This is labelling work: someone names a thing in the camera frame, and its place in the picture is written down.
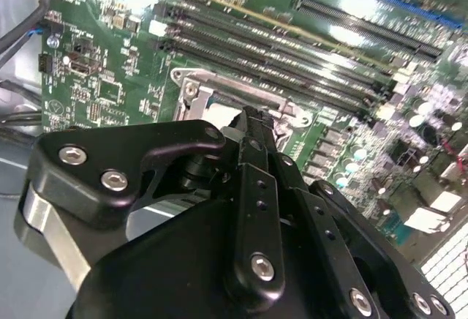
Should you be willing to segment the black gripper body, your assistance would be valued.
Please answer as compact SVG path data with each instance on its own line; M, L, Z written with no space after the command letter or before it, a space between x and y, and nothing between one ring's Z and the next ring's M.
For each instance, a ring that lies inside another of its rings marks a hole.
M231 200L210 200L105 256L71 318L319 318L300 279L309 251L280 206L268 163L238 169Z

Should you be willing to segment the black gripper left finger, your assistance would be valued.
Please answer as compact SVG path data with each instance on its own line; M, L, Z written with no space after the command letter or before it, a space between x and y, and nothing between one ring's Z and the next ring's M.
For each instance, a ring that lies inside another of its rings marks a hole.
M267 170L247 107L218 130L202 120L67 130L35 144L18 207L78 292L111 252L210 200L231 200L241 164Z

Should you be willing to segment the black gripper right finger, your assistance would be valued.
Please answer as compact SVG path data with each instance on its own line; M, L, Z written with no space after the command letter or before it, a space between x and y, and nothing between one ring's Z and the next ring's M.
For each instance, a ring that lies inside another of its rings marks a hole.
M454 318L440 293L337 188L306 185L297 165L276 149L273 119L259 115L280 206L309 245L300 279L314 286L319 318Z

